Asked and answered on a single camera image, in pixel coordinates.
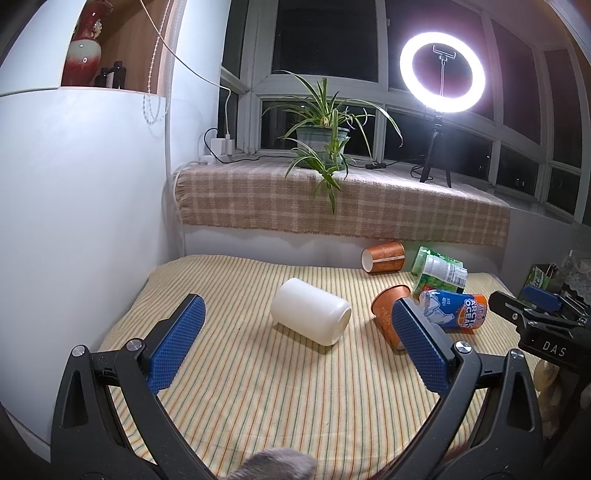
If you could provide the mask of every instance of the bed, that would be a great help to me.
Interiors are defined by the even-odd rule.
[[[323,347],[273,325],[271,300],[291,277],[351,303],[351,321],[337,344]],[[402,452],[438,399],[408,355],[386,343],[370,312],[380,291],[412,282],[410,273],[370,276],[221,255],[185,257],[150,275],[101,348],[145,337],[188,293],[197,293],[207,306],[206,324],[171,387],[158,395],[212,472],[227,476],[253,453],[285,446],[314,456],[318,479],[365,479]],[[491,275],[469,275],[467,292],[495,290],[507,291]],[[499,355],[518,342],[514,327],[493,313],[473,333],[451,335]],[[526,356],[533,368],[536,359]],[[121,391],[112,395],[134,450],[151,460]],[[451,450],[470,435],[483,396],[476,393]]]

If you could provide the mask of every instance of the white wall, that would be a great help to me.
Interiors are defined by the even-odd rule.
[[[316,267],[361,268],[363,249],[379,243],[364,238],[190,225],[186,225],[184,231],[188,255],[232,255],[270,263]],[[498,275],[503,262],[504,249],[500,247],[436,242],[402,243],[407,256],[405,271],[411,269],[421,245],[462,260],[472,272]]]
[[[187,0],[176,54],[195,72],[219,83],[230,0]],[[203,134],[217,126],[219,87],[174,64],[170,109],[171,168],[203,154]]]
[[[47,0],[0,66],[0,95],[58,88],[70,40],[86,0]]]
[[[164,121],[146,123],[143,99],[0,98],[0,399],[45,441],[72,347],[96,349],[169,260]]]
[[[272,263],[319,267],[361,268],[361,252],[375,240],[340,236],[305,235],[185,226],[187,254],[217,254],[253,258]],[[457,258],[471,272],[498,276],[518,294],[530,268],[536,263],[560,263],[571,248],[588,245],[591,228],[571,225],[536,213],[511,208],[506,249],[477,245],[402,242],[407,258],[414,259],[420,245]],[[410,270],[407,260],[405,270]]]
[[[512,208],[509,238],[499,278],[517,295],[533,264],[560,265],[569,250],[575,247],[579,227]]]

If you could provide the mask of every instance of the white plastic cup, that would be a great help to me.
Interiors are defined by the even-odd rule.
[[[348,301],[316,288],[298,278],[290,278],[277,290],[271,302],[271,317],[310,340],[334,345],[349,324]]]

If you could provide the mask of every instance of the orange paper cup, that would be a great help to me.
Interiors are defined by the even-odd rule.
[[[402,244],[390,242],[363,250],[361,265],[367,273],[397,272],[404,267],[405,258]]]
[[[393,347],[399,350],[404,349],[404,347],[394,327],[392,327],[392,308],[394,307],[394,302],[404,298],[412,298],[410,288],[406,285],[395,285],[386,288],[386,290],[375,297],[375,300],[371,304],[371,312],[375,315],[382,335],[384,335]]]

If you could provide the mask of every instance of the windowsill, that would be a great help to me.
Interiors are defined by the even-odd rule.
[[[269,160],[274,160],[274,161],[289,162],[289,161],[293,160],[293,157],[291,157],[289,155],[285,155],[284,157],[281,156],[284,153],[285,153],[285,151],[281,151],[281,150],[262,150],[259,153],[257,153],[256,156],[259,156],[261,154],[270,155],[271,157],[274,157],[274,158],[269,158]],[[240,158],[251,158],[251,157],[252,157],[251,155],[245,155],[241,152],[240,153],[237,152],[233,156],[233,159],[239,160]],[[365,164],[369,163],[369,160],[367,158],[357,157],[356,155],[353,155],[352,157],[357,160],[358,166],[364,166]],[[391,163],[391,160],[384,160],[384,161],[387,164]],[[398,162],[393,165],[389,165],[388,170],[395,171],[395,172],[402,174],[402,175],[410,176],[410,169],[414,166],[416,166],[416,165],[411,164],[411,163],[406,163],[406,162]],[[372,170],[372,171],[373,172],[380,172],[383,170]],[[446,178],[445,178],[445,171],[444,170],[440,170],[439,168],[432,168],[430,174],[432,177],[434,177],[436,182],[438,182],[440,184],[445,184]],[[477,188],[483,192],[494,195],[499,200],[503,200],[505,203],[507,203],[513,209],[522,210],[525,212],[533,213],[535,215],[540,215],[545,218],[550,218],[552,220],[557,220],[559,222],[566,223],[568,225],[575,223],[572,219],[572,216],[570,216],[568,213],[562,212],[558,208],[548,207],[548,206],[540,203],[536,198],[530,197],[529,195],[527,195],[523,192],[519,192],[517,190],[513,191],[512,189],[510,189],[508,187],[502,187],[502,186],[500,188],[498,186],[495,188],[487,180],[477,179],[474,177],[469,177],[467,175],[462,175],[459,173],[452,172],[452,187],[454,185],[454,182],[468,184],[468,185],[470,185],[474,188]]]
[[[320,176],[294,168],[288,152],[261,151],[259,161],[189,165],[178,176],[176,198],[186,225],[259,229],[384,240],[504,247],[511,215],[507,202],[459,179],[420,183],[411,164],[367,170],[366,162],[335,173],[341,184],[332,213]]]

